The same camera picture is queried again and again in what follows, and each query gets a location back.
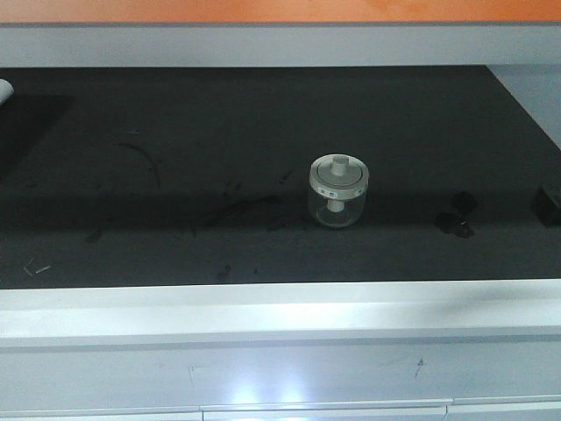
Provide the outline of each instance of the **black mat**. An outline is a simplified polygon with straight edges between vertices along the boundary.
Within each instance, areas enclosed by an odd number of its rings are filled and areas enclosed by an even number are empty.
[[[561,230],[529,208],[561,185],[561,153],[486,68],[0,78],[17,91],[0,108],[0,288],[561,277]],[[371,172],[342,231],[307,211],[326,153]]]

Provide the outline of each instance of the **white lid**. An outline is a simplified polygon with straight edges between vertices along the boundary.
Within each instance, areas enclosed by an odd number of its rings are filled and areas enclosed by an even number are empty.
[[[325,198],[350,200],[366,192],[368,176],[364,162],[334,153],[314,161],[309,170],[309,185]]]

